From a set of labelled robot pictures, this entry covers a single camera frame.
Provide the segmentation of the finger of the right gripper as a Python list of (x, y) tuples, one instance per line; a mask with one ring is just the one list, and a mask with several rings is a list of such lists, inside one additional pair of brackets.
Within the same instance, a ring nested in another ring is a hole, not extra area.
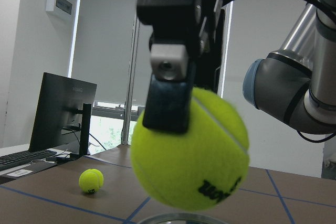
[(152, 75), (142, 124), (151, 130), (185, 133), (195, 63), (182, 44), (153, 44), (150, 63)]

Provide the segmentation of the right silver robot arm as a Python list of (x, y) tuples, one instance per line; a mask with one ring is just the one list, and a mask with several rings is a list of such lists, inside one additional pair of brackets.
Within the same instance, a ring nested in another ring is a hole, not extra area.
[[(216, 91), (224, 14), (233, 0), (138, 0), (141, 23), (153, 27), (152, 76), (140, 125), (185, 133), (196, 116), (192, 87)], [(306, 9), (280, 49), (248, 69), (243, 94), (298, 132), (335, 132), (335, 0), (304, 0)]]

